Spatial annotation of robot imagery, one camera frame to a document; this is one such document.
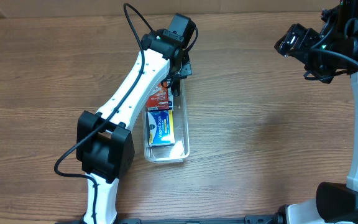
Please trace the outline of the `black bottle white cap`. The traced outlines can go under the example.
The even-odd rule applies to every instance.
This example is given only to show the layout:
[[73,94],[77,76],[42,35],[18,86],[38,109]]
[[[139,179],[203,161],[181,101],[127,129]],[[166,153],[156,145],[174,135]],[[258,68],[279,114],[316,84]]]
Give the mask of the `black bottle white cap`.
[[174,79],[174,81],[171,85],[171,90],[172,90],[173,96],[180,96],[180,93],[181,93],[181,80],[180,79]]

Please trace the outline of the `red medicine box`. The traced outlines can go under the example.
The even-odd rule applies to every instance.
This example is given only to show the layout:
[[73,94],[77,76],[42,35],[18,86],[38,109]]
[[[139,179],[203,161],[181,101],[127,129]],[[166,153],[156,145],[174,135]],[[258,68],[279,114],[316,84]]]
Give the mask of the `red medicine box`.
[[164,88],[160,83],[153,89],[145,107],[148,111],[172,110],[173,94],[171,89]]

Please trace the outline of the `blue yellow Vicks VapoDrops box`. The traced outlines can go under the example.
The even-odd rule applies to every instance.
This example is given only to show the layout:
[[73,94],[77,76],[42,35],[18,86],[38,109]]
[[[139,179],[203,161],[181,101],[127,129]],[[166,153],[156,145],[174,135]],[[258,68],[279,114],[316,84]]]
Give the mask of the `blue yellow Vicks VapoDrops box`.
[[175,144],[173,129],[173,111],[148,111],[149,146],[167,146]]

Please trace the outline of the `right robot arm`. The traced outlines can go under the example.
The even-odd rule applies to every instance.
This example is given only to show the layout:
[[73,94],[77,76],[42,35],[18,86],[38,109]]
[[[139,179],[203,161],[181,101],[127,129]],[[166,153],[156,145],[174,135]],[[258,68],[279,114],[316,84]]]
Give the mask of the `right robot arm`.
[[320,183],[314,198],[280,207],[268,223],[358,223],[358,0],[323,10],[321,20],[320,32],[292,24],[275,50],[303,63],[306,80],[330,84],[334,77],[349,76],[354,98],[351,168],[345,183]]

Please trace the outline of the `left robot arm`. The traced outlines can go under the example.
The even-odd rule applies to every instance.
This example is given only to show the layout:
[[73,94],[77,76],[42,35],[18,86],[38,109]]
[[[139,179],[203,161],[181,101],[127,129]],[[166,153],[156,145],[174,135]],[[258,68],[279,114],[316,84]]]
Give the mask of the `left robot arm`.
[[134,123],[158,85],[179,94],[181,80],[192,74],[189,51],[197,36],[196,24],[182,14],[167,29],[152,29],[139,39],[136,63],[117,92],[96,113],[81,114],[76,158],[88,180],[83,223],[114,223],[117,186],[134,157]]

